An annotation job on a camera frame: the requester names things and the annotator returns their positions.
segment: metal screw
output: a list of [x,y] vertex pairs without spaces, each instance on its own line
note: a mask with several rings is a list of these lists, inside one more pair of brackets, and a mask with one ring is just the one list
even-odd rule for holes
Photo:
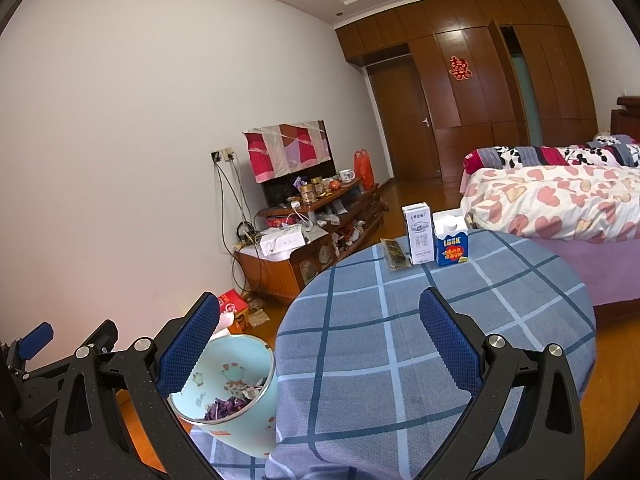
[[560,357],[562,355],[562,347],[560,345],[549,345],[549,353]]
[[489,344],[494,348],[502,348],[504,346],[504,338],[501,335],[493,334],[489,336]]
[[76,357],[78,359],[84,359],[89,355],[89,352],[90,350],[88,346],[81,346],[78,350],[76,350]]
[[149,350],[149,347],[151,346],[151,340],[147,339],[146,337],[140,338],[138,339],[134,344],[133,344],[133,348],[135,348],[136,350],[138,350],[139,352],[143,352],[145,350]]

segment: blue gripper pad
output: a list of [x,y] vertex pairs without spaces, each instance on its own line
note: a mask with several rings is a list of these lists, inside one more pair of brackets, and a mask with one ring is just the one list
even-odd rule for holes
[[430,290],[420,295],[418,310],[420,320],[456,386],[475,397],[482,387],[480,358],[476,350]]
[[182,390],[219,320],[218,298],[210,294],[160,358],[156,389],[163,399]]
[[49,323],[40,323],[20,339],[18,357],[23,361],[33,359],[53,339],[53,328]]

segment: tv stand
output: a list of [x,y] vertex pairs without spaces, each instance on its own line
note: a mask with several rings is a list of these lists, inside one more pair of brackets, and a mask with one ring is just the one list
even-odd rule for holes
[[[323,229],[327,231],[327,235],[297,248],[288,258],[274,261],[277,258],[259,258],[253,251],[237,254],[244,269],[244,275],[259,298],[285,305],[291,304],[320,272],[364,248],[370,242],[377,228],[382,224],[385,213],[385,205],[380,200],[378,184],[368,191],[363,191],[360,181],[355,180],[327,197],[298,208],[297,211],[302,214],[316,211],[337,198],[345,198],[346,202],[346,197],[351,196],[347,193],[353,189],[359,189],[361,193],[352,197],[349,203],[344,204],[347,212],[339,216],[340,225],[325,225]],[[292,212],[291,208],[268,208],[260,211],[259,214],[268,217],[289,215]],[[354,220],[364,222],[364,232],[353,244],[336,254],[331,234],[347,227]]]

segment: white milk carton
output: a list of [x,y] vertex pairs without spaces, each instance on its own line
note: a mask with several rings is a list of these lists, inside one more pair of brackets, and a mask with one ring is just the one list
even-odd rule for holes
[[433,231],[439,266],[462,263],[469,259],[468,228],[462,209],[434,213]]
[[431,210],[424,202],[402,208],[406,235],[409,238],[410,260],[414,265],[432,262],[433,227]]

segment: mug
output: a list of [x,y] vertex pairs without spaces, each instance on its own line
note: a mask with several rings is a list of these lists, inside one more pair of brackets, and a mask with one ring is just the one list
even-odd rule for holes
[[342,170],[338,172],[340,175],[340,180],[345,184],[350,183],[354,178],[356,178],[356,174],[353,170]]

